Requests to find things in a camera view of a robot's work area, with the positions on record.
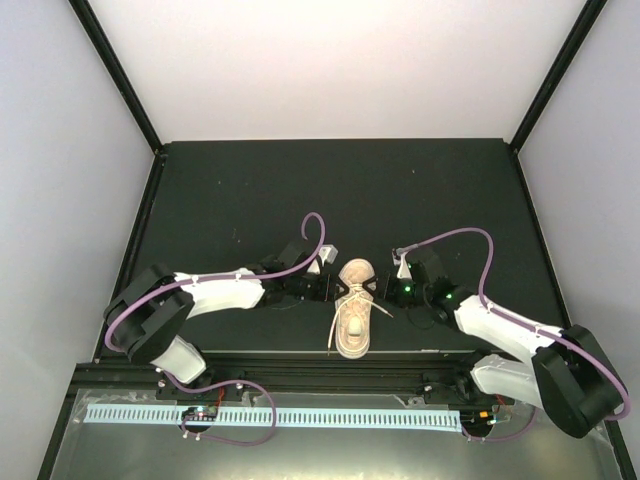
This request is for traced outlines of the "white shoelace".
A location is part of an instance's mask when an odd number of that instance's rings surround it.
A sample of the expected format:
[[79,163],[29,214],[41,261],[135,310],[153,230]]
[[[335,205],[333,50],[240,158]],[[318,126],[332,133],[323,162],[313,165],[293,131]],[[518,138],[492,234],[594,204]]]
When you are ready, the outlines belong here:
[[350,285],[348,294],[335,302],[327,350],[335,346],[337,352],[346,359],[362,358],[370,347],[373,310],[393,317],[388,310],[375,303],[361,284]]

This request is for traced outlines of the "beige knit sneaker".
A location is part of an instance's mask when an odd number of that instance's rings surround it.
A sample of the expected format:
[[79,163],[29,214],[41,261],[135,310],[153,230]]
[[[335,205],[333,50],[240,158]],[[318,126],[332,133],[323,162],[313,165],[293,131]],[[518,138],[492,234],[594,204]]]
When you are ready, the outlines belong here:
[[359,359],[369,349],[373,296],[363,284],[373,276],[373,266],[365,259],[351,260],[340,271],[339,279],[348,291],[335,302],[332,338],[344,358]]

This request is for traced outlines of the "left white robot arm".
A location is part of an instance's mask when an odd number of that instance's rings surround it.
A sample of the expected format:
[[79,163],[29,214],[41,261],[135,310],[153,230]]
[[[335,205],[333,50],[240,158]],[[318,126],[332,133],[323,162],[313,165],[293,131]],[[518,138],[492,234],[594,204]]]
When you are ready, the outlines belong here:
[[272,306],[288,297],[327,301],[337,293],[325,267],[337,254],[334,245],[324,244],[310,260],[306,242],[294,240],[282,253],[231,272],[189,275],[153,265],[104,311],[108,326],[123,319],[105,341],[132,364],[150,364],[169,373],[191,398],[205,398],[213,391],[215,376],[196,346],[179,336],[186,320]]

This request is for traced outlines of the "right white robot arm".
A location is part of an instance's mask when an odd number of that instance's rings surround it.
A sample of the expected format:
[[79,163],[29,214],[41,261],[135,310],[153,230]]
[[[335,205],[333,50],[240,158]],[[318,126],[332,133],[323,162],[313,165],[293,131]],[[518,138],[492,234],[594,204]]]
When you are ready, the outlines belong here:
[[364,280],[364,290],[400,308],[425,308],[435,322],[498,350],[457,374],[461,400],[500,395],[528,403],[574,438],[628,412],[628,391],[588,329],[545,325],[482,298],[453,283],[431,250],[397,254],[394,263],[396,271]]

